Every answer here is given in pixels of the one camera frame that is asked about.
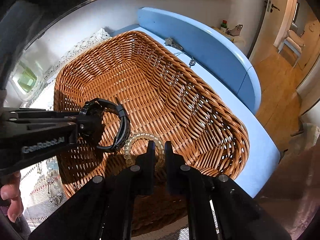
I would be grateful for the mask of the left hand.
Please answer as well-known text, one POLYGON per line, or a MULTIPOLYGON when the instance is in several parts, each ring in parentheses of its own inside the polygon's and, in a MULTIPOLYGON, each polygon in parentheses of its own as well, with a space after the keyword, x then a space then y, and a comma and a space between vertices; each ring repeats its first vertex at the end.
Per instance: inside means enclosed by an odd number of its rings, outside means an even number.
POLYGON ((7 215, 9 220, 13 223, 16 222, 18 217, 21 217, 24 209, 19 189, 20 179, 21 173, 20 171, 17 171, 13 173, 9 177, 8 182, 1 187, 1 198, 10 201, 7 215))

